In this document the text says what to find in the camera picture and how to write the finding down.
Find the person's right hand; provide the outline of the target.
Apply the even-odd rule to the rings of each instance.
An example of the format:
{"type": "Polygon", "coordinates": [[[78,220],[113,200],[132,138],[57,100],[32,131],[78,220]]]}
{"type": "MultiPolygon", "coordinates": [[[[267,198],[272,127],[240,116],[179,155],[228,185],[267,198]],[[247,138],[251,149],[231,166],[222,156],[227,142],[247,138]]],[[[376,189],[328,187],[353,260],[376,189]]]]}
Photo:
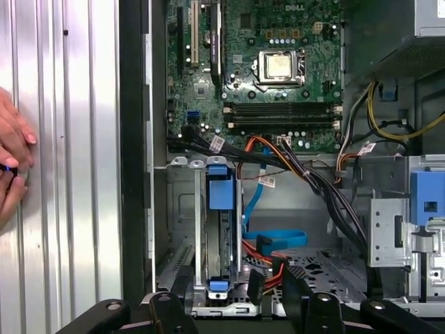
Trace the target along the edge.
{"type": "Polygon", "coordinates": [[[26,193],[25,179],[11,171],[1,174],[1,229],[9,222],[26,193]]]}

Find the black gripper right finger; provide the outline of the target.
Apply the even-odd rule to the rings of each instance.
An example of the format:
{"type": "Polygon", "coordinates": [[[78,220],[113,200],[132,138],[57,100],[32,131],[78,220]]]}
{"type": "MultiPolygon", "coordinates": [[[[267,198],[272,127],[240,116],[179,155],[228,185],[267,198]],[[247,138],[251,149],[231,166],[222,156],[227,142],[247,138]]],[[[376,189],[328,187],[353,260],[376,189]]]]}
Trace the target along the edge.
{"type": "Polygon", "coordinates": [[[296,333],[430,333],[431,324],[387,300],[365,300],[352,320],[327,292],[313,292],[288,266],[282,270],[282,305],[296,333]]]}

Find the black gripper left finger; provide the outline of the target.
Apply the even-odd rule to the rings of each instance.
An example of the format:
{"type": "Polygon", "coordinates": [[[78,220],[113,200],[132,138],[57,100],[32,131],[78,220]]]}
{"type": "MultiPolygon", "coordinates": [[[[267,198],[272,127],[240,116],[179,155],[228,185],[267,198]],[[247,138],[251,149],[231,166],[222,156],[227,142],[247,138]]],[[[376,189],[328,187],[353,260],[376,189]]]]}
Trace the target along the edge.
{"type": "Polygon", "coordinates": [[[148,294],[140,305],[108,299],[97,303],[65,326],[71,333],[197,333],[191,316],[193,268],[182,266],[169,291],[148,294]]]}

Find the person's left hand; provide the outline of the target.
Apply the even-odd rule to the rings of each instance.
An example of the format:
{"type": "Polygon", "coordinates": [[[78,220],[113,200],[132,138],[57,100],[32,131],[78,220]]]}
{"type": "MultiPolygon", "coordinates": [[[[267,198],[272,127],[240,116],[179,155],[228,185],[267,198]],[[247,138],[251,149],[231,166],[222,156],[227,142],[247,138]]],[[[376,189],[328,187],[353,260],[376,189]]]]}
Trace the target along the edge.
{"type": "Polygon", "coordinates": [[[27,170],[33,165],[30,145],[37,137],[13,104],[11,94],[1,88],[1,163],[10,168],[27,170]]]}

